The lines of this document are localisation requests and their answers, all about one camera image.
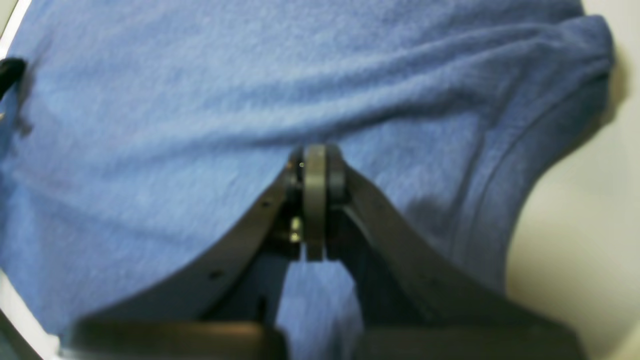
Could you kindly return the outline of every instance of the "black object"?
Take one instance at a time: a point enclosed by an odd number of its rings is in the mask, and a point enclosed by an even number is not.
[[[9,88],[18,82],[27,68],[24,60],[6,58],[0,60],[0,101]]]
[[[304,254],[342,261],[357,284],[366,332],[355,359],[584,359],[573,332],[486,290],[426,244],[336,146],[299,148],[216,245],[71,326],[60,354],[286,359],[273,324],[288,263]]]

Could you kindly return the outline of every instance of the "white surface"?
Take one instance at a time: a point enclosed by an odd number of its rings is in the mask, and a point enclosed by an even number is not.
[[[13,12],[13,7],[17,0],[0,0],[0,35],[3,32],[6,22],[9,20],[9,16]]]
[[[40,357],[51,359],[58,350],[58,337],[48,335],[0,270],[0,309]]]
[[[547,172],[520,217],[508,293],[578,330],[592,359],[640,359],[640,2],[583,0],[614,33],[608,123]]]
[[[9,21],[7,22],[6,27],[4,28],[4,31],[2,33],[2,38],[0,38],[0,59],[4,59],[7,52],[9,51],[9,46],[11,46],[11,42],[13,41],[13,38],[18,31],[18,27],[22,22],[22,18],[27,12],[30,4],[31,0],[18,0],[18,3],[15,5],[13,13],[11,14],[11,17],[9,18]]]

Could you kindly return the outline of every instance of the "blue fabric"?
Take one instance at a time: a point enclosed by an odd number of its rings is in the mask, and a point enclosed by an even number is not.
[[[574,0],[34,0],[10,53],[0,266],[53,333],[187,264],[316,142],[503,291],[527,192],[613,63]],[[293,265],[278,324],[294,359],[347,358],[345,269]]]

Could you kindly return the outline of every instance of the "black plastic bracket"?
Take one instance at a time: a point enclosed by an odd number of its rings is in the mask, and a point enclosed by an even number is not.
[[[431,249],[334,145],[294,150],[220,241],[156,286],[70,327],[61,337],[62,354],[82,348],[84,354],[149,355],[149,341],[178,341],[162,331],[149,331],[154,340],[127,338],[124,329],[141,323],[222,329],[249,322],[272,331],[288,264],[299,260],[302,243],[307,261],[338,259],[356,282],[367,328],[357,359],[460,359],[461,348],[479,355],[462,358],[584,358],[571,330],[485,289]],[[103,327],[117,341],[81,336],[86,328],[104,334]],[[487,346],[484,334],[500,346]],[[233,341],[211,341],[217,350],[204,348],[212,359],[234,359],[225,347]],[[251,359],[284,358],[279,354]]]

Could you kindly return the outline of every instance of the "screw hole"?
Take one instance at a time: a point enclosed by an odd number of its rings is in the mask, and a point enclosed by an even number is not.
[[[225,272],[222,271],[221,269],[213,270],[212,272],[209,273],[209,280],[216,280],[224,274]]]

